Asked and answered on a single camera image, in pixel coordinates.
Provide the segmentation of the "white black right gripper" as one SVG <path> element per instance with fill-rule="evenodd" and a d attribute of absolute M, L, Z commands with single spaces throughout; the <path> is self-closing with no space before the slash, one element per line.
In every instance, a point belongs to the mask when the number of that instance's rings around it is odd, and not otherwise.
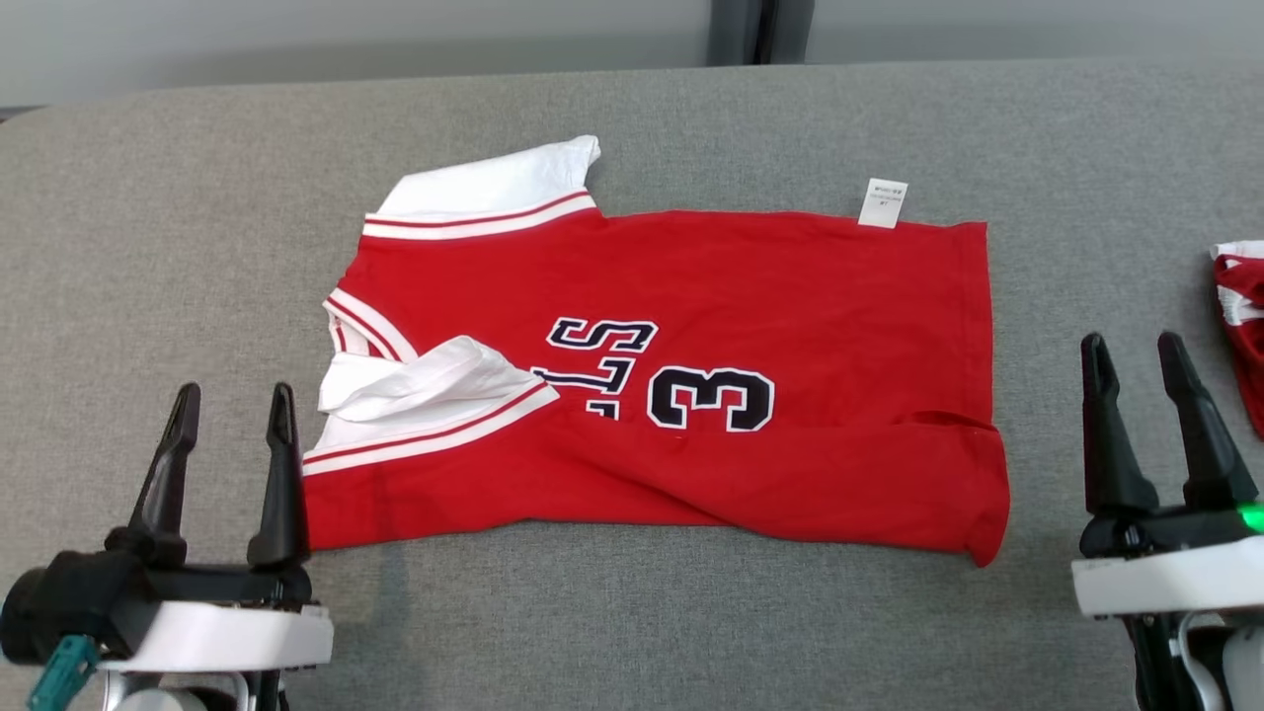
<path fill-rule="evenodd" d="M 1079 536 L 1083 557 L 1071 562 L 1079 614 L 1125 617 L 1259 609 L 1259 490 L 1183 339 L 1163 331 L 1157 356 L 1165 396 L 1181 425 L 1187 466 L 1182 492 L 1188 509 L 1095 517 Z M 1086 511 L 1152 512 L 1159 497 L 1133 449 L 1117 406 L 1117 372 L 1100 333 L 1079 342 L 1079 368 Z"/>

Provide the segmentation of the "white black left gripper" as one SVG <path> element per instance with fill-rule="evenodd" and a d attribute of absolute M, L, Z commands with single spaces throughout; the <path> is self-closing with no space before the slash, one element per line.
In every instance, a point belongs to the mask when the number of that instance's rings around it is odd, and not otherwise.
<path fill-rule="evenodd" d="M 129 552 L 147 566 L 182 566 L 187 459 L 198 442 L 201 388 L 178 390 L 126 526 L 107 535 L 109 552 Z M 273 387 L 265 431 L 270 464 L 259 530 L 246 562 L 150 571 L 161 598 L 157 616 L 130 657 L 104 657 L 101 671 L 121 673 L 246 673 L 326 665 L 335 628 L 313 598 L 302 567 L 310 526 L 293 392 Z"/>

